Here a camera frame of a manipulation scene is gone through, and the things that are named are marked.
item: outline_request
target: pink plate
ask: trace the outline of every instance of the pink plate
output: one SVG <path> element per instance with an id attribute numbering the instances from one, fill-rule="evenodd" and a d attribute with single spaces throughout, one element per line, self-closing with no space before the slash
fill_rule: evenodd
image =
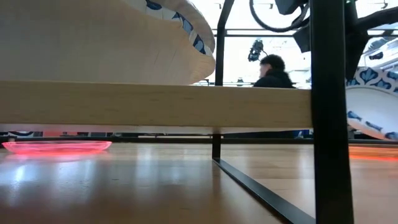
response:
<path id="1" fill-rule="evenodd" d="M 107 149 L 110 141 L 20 141 L 2 145 L 16 154 L 85 154 Z"/>

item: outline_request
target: black camera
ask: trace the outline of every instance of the black camera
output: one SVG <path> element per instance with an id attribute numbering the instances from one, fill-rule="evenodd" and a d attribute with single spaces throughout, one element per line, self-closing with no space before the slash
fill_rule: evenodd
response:
<path id="1" fill-rule="evenodd" d="M 262 40 L 256 40 L 253 43 L 253 46 L 250 49 L 248 60 L 249 62 L 255 62 L 259 60 L 261 52 L 264 51 L 264 44 Z"/>

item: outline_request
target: black jacket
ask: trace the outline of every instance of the black jacket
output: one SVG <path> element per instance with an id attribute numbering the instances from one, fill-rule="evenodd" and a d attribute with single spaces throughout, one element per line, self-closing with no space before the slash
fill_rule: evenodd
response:
<path id="1" fill-rule="evenodd" d="M 253 87 L 266 88 L 294 88 L 289 75 L 280 70 L 269 70 L 267 74 L 260 78 Z"/>
<path id="2" fill-rule="evenodd" d="M 260 78 L 253 87 L 294 88 L 289 75 L 284 71 L 269 70 L 266 76 Z M 224 138 L 294 138 L 293 131 L 256 132 L 225 134 Z"/>

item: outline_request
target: person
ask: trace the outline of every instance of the person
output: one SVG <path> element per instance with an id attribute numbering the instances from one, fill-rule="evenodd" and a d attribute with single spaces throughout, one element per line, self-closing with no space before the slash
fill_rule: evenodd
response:
<path id="1" fill-rule="evenodd" d="M 253 87 L 294 88 L 280 56 L 268 55 L 260 61 L 260 79 Z"/>
<path id="2" fill-rule="evenodd" d="M 260 61 L 260 76 L 253 87 L 294 88 L 289 74 L 285 72 L 285 62 L 278 55 L 268 55 Z M 294 138 L 293 131 L 225 134 L 224 138 Z"/>

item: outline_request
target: white curved surface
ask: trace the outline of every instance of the white curved surface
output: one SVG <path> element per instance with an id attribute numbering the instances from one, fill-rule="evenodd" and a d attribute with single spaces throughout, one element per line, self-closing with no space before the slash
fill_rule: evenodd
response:
<path id="1" fill-rule="evenodd" d="M 348 123 L 364 134 L 398 140 L 398 74 L 358 68 L 347 82 Z"/>
<path id="2" fill-rule="evenodd" d="M 213 73 L 212 51 L 189 21 L 131 3 L 0 1 L 0 80 L 189 85 Z"/>

